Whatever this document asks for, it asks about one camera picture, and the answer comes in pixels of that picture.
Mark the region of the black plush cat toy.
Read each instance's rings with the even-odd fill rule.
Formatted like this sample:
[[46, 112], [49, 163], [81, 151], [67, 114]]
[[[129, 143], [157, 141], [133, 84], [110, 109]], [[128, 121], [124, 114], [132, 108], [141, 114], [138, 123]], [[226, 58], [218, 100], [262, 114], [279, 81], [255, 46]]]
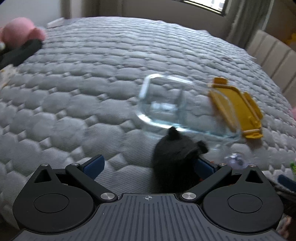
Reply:
[[195, 142], [175, 127], [169, 128], [152, 156], [157, 192], [177, 194], [198, 184], [198, 160], [208, 151], [205, 142]]

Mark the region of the yellow plastic container lid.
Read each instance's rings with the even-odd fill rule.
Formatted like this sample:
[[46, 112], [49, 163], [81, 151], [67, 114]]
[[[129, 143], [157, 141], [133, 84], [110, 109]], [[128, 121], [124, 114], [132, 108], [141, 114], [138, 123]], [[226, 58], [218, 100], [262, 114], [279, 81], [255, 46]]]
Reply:
[[231, 132], [250, 140], [263, 137], [263, 114], [248, 92], [241, 92], [222, 77], [213, 78], [208, 87], [211, 102]]

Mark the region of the clear glass food container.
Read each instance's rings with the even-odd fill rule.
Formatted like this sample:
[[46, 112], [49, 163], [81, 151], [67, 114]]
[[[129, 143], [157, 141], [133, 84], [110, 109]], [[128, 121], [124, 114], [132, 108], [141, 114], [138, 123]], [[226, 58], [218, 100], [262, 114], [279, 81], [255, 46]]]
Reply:
[[204, 82], [154, 73], [144, 78], [138, 95], [137, 117], [145, 131], [165, 135], [170, 127], [191, 137], [232, 142], [241, 130], [233, 106], [226, 96], [227, 123], [210, 99], [212, 89]]

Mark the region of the purple toy figure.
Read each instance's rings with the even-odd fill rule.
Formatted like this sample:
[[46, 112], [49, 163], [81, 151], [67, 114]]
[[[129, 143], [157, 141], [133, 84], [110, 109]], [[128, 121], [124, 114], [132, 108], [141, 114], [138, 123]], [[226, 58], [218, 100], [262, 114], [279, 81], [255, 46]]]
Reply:
[[224, 158], [224, 161], [233, 169], [242, 169], [245, 166], [245, 159], [240, 153], [231, 153]]

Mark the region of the green toy figure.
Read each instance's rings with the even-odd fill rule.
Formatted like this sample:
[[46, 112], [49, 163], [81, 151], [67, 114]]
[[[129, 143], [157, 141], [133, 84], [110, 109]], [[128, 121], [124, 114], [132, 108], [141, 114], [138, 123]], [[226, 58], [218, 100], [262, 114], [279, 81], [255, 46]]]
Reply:
[[291, 168], [292, 172], [296, 175], [296, 162], [291, 162], [290, 168]]

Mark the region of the pink pillow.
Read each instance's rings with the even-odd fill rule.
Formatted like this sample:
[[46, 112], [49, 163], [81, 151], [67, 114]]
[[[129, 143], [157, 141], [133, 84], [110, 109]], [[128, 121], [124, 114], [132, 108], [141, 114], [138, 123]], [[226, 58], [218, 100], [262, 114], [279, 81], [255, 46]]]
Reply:
[[296, 120], [296, 107], [292, 108], [292, 117]]

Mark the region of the grey quilted mattress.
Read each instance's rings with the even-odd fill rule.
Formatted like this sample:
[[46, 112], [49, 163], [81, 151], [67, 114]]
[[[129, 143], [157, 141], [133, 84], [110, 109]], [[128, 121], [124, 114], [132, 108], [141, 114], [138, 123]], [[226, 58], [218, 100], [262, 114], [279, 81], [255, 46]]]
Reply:
[[220, 76], [248, 92], [263, 113], [261, 140], [228, 144], [271, 180], [293, 177], [295, 120], [280, 88], [247, 52], [207, 31], [136, 18], [83, 18], [48, 30], [43, 48], [1, 89], [1, 216], [43, 163], [64, 168], [101, 154], [97, 182], [121, 193], [154, 193], [157, 137], [137, 117], [146, 76], [195, 84]]

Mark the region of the floral white blanket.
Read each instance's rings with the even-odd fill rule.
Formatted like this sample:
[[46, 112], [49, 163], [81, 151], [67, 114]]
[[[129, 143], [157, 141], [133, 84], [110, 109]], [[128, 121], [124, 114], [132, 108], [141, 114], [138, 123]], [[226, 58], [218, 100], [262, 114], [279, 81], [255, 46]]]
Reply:
[[0, 71], [0, 88], [5, 87], [9, 81], [16, 75], [17, 68], [12, 64], [6, 66]]

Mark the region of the black cloth on bed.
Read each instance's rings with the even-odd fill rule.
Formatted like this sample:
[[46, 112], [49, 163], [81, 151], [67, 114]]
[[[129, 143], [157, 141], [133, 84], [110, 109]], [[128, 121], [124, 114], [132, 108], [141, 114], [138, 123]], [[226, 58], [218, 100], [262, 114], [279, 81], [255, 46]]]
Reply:
[[16, 49], [5, 48], [1, 51], [1, 69], [4, 69], [8, 65], [13, 65], [14, 67], [19, 66], [30, 56], [34, 55], [43, 46], [42, 41], [38, 39], [28, 40], [22, 46]]

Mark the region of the pink plush toy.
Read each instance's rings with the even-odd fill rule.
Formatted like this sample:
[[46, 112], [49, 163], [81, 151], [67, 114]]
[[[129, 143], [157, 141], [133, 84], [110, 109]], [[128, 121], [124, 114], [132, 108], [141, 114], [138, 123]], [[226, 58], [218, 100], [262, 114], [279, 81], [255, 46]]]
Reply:
[[33, 39], [44, 41], [46, 31], [36, 27], [28, 18], [15, 18], [1, 28], [1, 43], [5, 44], [7, 48], [16, 49]]

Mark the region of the grey window curtain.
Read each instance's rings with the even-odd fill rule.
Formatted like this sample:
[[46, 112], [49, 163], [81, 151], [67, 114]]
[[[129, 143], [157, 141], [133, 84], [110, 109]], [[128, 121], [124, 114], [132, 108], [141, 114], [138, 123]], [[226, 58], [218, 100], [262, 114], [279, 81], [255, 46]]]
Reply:
[[262, 28], [272, 1], [240, 1], [238, 13], [226, 41], [244, 49], [257, 30]]

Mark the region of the barred window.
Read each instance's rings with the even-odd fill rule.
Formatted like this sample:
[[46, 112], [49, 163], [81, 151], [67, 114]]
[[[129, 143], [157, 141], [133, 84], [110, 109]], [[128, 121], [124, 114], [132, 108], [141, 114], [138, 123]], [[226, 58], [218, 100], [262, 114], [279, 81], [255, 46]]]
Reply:
[[212, 13], [224, 16], [229, 0], [183, 0], [181, 3], [197, 6]]

